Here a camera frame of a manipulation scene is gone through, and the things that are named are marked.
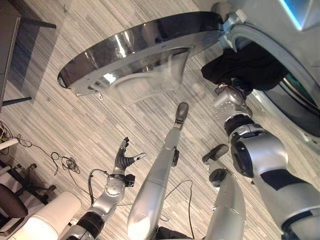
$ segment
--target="black cloth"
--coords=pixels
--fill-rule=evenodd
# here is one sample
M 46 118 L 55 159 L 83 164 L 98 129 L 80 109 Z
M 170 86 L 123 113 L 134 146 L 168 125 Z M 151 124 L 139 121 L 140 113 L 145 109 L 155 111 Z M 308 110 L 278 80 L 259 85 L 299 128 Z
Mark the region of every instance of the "black cloth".
M 192 239 L 192 238 L 178 231 L 173 231 L 163 226 L 160 226 L 156 233 L 155 239 L 161 240 L 161 239 Z
M 232 85 L 237 78 L 252 89 L 267 91 L 274 88 L 288 70 L 268 51 L 251 42 L 238 52 L 225 49 L 223 55 L 201 69 L 205 79 L 214 84 Z

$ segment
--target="desk leg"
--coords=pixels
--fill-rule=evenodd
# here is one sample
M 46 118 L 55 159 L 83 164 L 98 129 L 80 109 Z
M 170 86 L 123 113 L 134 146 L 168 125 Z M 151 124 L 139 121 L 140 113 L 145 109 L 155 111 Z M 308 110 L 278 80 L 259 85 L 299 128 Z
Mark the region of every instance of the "desk leg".
M 23 97 L 23 98 L 18 98 L 18 99 L 7 100 L 7 101 L 3 101 L 2 106 L 17 104 L 17 103 L 21 103 L 21 102 L 28 101 L 31 99 L 32 99 L 32 97 L 28 96 L 28 97 Z
M 30 25 L 39 26 L 39 27 L 51 28 L 51 29 L 57 28 L 57 26 L 55 24 L 48 23 L 45 21 L 38 21 L 38 20 L 31 19 L 31 18 L 27 18 L 27 17 L 21 17 L 20 22 L 30 24 Z

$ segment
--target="desk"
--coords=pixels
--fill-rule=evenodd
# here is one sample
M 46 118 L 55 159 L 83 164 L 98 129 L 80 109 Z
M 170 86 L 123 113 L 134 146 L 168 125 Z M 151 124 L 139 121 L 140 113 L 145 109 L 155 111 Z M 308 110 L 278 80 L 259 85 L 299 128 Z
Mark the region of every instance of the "desk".
M 32 99 L 31 97 L 24 97 L 4 101 L 12 54 L 21 23 L 52 29 L 57 28 L 57 26 L 52 23 L 23 17 L 8 1 L 0 0 L 0 113 L 2 106 Z

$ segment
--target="washing machine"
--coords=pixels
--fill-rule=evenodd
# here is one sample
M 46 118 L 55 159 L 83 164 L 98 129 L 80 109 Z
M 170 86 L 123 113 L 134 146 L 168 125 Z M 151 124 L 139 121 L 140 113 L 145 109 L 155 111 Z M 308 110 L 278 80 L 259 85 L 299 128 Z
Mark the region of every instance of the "washing machine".
M 289 74 L 249 96 L 320 156 L 320 1 L 199 0 L 187 12 L 140 24 L 73 58 L 58 83 L 77 96 L 102 92 L 130 105 L 177 89 L 189 57 L 216 44 L 235 52 L 255 42 Z

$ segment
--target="wire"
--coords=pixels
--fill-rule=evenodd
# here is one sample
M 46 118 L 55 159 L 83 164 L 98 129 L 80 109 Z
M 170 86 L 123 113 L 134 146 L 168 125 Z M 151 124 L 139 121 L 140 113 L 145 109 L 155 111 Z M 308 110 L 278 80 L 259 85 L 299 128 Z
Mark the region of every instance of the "wire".
M 57 175 L 57 173 L 58 173 L 59 167 L 58 167 L 57 161 L 59 159 L 61 159 L 62 169 L 63 170 L 68 170 L 68 173 L 69 173 L 71 179 L 73 180 L 74 184 L 81 191 L 83 191 L 84 193 L 90 195 L 89 192 L 87 192 L 85 189 L 83 189 L 81 186 L 78 185 L 78 183 L 76 182 L 75 178 L 71 174 L 71 172 L 74 172 L 76 174 L 80 174 L 81 173 L 80 169 L 79 169 L 79 166 L 77 165 L 76 161 L 72 157 L 62 156 L 56 151 L 53 151 L 53 152 L 51 152 L 49 154 L 45 150 L 43 150 L 43 148 L 41 148 L 40 146 L 34 145 L 30 140 L 22 139 L 20 133 L 17 134 L 17 136 L 13 136 L 10 128 L 1 120 L 0 120 L 0 128 L 3 129 L 2 131 L 4 132 L 4 134 L 2 136 L 2 139 L 4 139 L 4 138 L 6 138 L 6 140 L 17 139 L 18 143 L 20 145 L 22 145 L 23 147 L 25 147 L 25 148 L 35 147 L 35 148 L 40 149 L 46 156 L 48 156 L 52 160 L 53 164 L 55 165 L 54 175 Z M 7 147 L 7 153 L 3 153 L 1 151 L 1 154 L 2 155 L 8 155 L 9 154 L 9 147 Z
M 189 216 L 189 224 L 190 224 L 190 230 L 191 230 L 191 234 L 192 234 L 192 238 L 195 239 L 195 235 L 194 235 L 194 230 L 192 228 L 192 223 L 191 223 L 191 214 L 190 214 L 190 207 L 191 207 L 191 199 L 192 199 L 192 187 L 194 185 L 194 182 L 192 180 L 184 180 L 182 182 L 180 182 L 177 186 L 175 186 L 164 198 L 164 200 L 167 199 L 167 197 L 169 197 L 170 194 L 173 193 L 174 190 L 176 190 L 181 184 L 183 183 L 186 183 L 186 182 L 190 182 L 191 185 L 190 185 L 190 198 L 189 198 L 189 204 L 188 204 L 188 216 Z M 122 206 L 131 206 L 133 205 L 133 203 L 126 203 L 126 204 L 119 204 L 118 206 L 119 207 L 122 207 Z M 166 219 L 162 219 L 160 218 L 162 221 L 164 222 L 169 222 L 169 218 L 166 217 L 165 215 L 161 214 L 161 216 L 165 217 Z
M 5 134 L 5 129 L 0 125 L 0 129 L 2 130 L 2 132 L 1 132 L 1 136 L 0 136 L 0 143 L 1 143 L 1 139 L 2 139 L 2 137 L 4 136 L 4 134 Z
M 188 204 L 188 216 L 189 216 L 189 224 L 190 224 L 190 230 L 191 230 L 191 234 L 192 234 L 192 238 L 195 239 L 195 235 L 194 235 L 194 230 L 192 228 L 192 224 L 191 224 L 191 214 L 190 214 L 190 206 L 191 206 L 191 198 L 192 198 L 192 186 L 194 185 L 194 182 L 192 180 L 184 180 L 182 182 L 180 182 L 177 186 L 175 186 L 174 189 L 172 189 L 164 198 L 164 200 L 166 200 L 167 197 L 169 197 L 169 195 L 176 190 L 181 184 L 186 183 L 186 182 L 191 182 L 190 185 L 190 198 L 189 198 L 189 204 Z
M 100 171 L 102 172 L 103 174 L 109 176 L 109 174 L 107 173 L 107 171 L 104 171 L 104 170 L 101 170 L 101 169 L 98 169 L 98 168 L 95 168 L 95 169 L 92 169 L 91 172 L 89 173 L 89 176 L 88 176 L 88 189 L 89 189 L 89 196 L 90 196 L 90 200 L 91 200 L 91 205 L 94 204 L 95 202 L 95 197 L 94 197 L 94 193 L 92 191 L 92 185 L 91 185 L 91 179 L 93 178 L 93 174 L 95 171 Z

